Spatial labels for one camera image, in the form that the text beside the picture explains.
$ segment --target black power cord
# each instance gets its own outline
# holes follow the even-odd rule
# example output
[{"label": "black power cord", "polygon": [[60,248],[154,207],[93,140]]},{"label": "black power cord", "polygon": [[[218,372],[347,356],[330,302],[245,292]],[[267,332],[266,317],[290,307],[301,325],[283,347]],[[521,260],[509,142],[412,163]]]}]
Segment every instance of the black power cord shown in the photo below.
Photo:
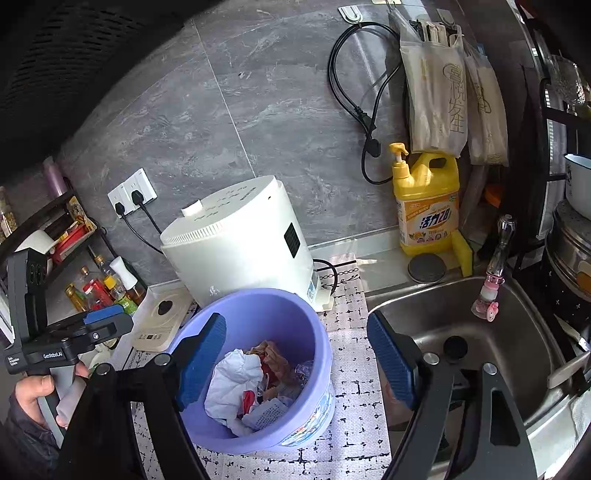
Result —
[{"label": "black power cord", "polygon": [[127,224],[127,226],[129,227],[129,229],[133,233],[135,233],[135,236],[137,236],[137,238],[139,238],[143,243],[145,243],[146,245],[148,245],[153,250],[156,250],[159,254],[164,255],[162,253],[162,250],[159,250],[158,248],[156,248],[154,245],[152,245],[146,239],[144,239],[144,237],[142,237],[138,232],[135,231],[135,229],[131,226],[131,224],[129,223],[129,220],[127,219],[127,215],[125,214],[125,206],[122,203],[117,202],[115,204],[115,211],[117,212],[118,215],[121,215],[121,218],[123,219],[123,221]]},{"label": "black power cord", "polygon": [[[396,68],[388,75],[388,77],[384,80],[380,88],[378,89],[378,94],[376,95],[375,102],[374,102],[374,110],[372,112],[372,116],[370,117],[366,112],[362,110],[360,106],[354,103],[351,98],[345,93],[343,88],[340,85],[339,78],[336,74],[336,59],[339,54],[341,47],[344,45],[345,41],[353,35],[355,32],[365,28],[365,27],[380,27],[386,30],[386,32],[390,33],[397,41],[400,40],[400,35],[396,33],[392,28],[387,25],[377,23],[377,22],[360,22],[355,25],[351,25],[347,30],[345,30],[340,37],[336,40],[335,44],[333,45],[332,50],[330,51],[329,55],[329,65],[328,65],[328,81],[329,87],[332,91],[333,95],[335,96],[336,100],[340,103],[340,105],[345,109],[345,111],[351,115],[355,120],[362,126],[363,130],[365,131],[365,142],[363,143],[363,151],[361,152],[361,173],[365,180],[370,182],[372,185],[383,185],[388,183],[392,180],[392,177],[388,177],[385,180],[372,180],[367,175],[365,171],[365,157],[366,154],[369,153],[374,158],[377,158],[381,154],[381,145],[379,141],[372,137],[373,131],[376,129],[375,126],[375,119],[378,114],[378,105],[379,100],[384,92],[384,89],[388,85],[389,81],[392,80],[394,75],[397,71],[400,70],[402,66],[402,60],[396,65]],[[406,87],[405,87],[405,95],[404,95],[404,102],[406,101]]]},{"label": "black power cord", "polygon": [[158,225],[156,225],[156,222],[154,222],[154,219],[150,215],[149,211],[146,209],[146,205],[144,205],[144,196],[142,195],[142,193],[139,190],[134,190],[133,192],[131,192],[131,201],[134,203],[134,205],[137,205],[139,208],[141,208],[144,211],[144,213],[150,219],[150,222],[152,222],[152,225],[154,225],[154,228],[156,229],[156,231],[158,233],[162,233],[162,230],[160,229],[160,227]]},{"label": "black power cord", "polygon": [[335,275],[335,281],[333,282],[333,287],[332,287],[332,290],[330,291],[330,294],[331,295],[334,295],[335,294],[336,287],[339,284],[339,273],[336,271],[335,266],[332,263],[330,263],[330,262],[328,262],[326,260],[322,260],[320,258],[313,258],[312,261],[313,262],[318,262],[318,263],[323,263],[324,265],[328,265],[332,269],[333,274]]}]

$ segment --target sink drain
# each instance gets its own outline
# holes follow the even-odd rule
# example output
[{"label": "sink drain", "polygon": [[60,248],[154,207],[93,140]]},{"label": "sink drain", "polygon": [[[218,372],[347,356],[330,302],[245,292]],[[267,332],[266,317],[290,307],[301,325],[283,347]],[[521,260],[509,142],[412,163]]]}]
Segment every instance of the sink drain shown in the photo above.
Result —
[{"label": "sink drain", "polygon": [[457,362],[468,353],[468,342],[459,335],[452,335],[444,342],[443,353],[449,361]]}]

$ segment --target purple bucket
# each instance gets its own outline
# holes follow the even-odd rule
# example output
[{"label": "purple bucket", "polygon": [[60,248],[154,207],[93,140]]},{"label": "purple bucket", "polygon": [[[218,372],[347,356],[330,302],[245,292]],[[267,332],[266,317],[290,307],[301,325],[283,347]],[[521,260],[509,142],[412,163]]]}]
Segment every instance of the purple bucket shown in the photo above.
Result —
[{"label": "purple bucket", "polygon": [[292,367],[311,359],[314,366],[308,383],[290,409],[273,424],[245,437],[236,437],[205,413],[203,403],[210,374],[199,399],[181,413],[191,441],[214,452],[240,455],[256,450],[301,448],[316,440],[335,411],[330,383],[332,350],[317,313],[294,293],[274,288],[241,290],[198,312],[179,331],[168,351],[172,352],[183,338],[197,335],[214,313],[226,319],[227,329],[216,363],[236,348],[249,349],[263,340],[272,340]]}]

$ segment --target yellow sponge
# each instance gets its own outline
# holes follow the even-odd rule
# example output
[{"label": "yellow sponge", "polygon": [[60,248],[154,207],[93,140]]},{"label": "yellow sponge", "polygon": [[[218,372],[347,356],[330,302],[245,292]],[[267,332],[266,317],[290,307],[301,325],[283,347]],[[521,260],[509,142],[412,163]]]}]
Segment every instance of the yellow sponge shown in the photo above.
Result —
[{"label": "yellow sponge", "polygon": [[459,230],[452,232],[452,245],[453,252],[456,254],[457,261],[460,263],[462,275],[469,277],[472,275],[472,249]]}]

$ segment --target sleeve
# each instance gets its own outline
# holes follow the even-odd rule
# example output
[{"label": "sleeve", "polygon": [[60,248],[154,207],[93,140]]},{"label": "sleeve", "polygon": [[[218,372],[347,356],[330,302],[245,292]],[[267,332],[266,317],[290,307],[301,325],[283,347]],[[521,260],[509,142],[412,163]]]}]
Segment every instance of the sleeve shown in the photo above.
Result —
[{"label": "sleeve", "polygon": [[57,466],[59,449],[48,429],[24,413],[14,394],[4,426],[0,425],[2,473],[8,478],[49,480]]}]

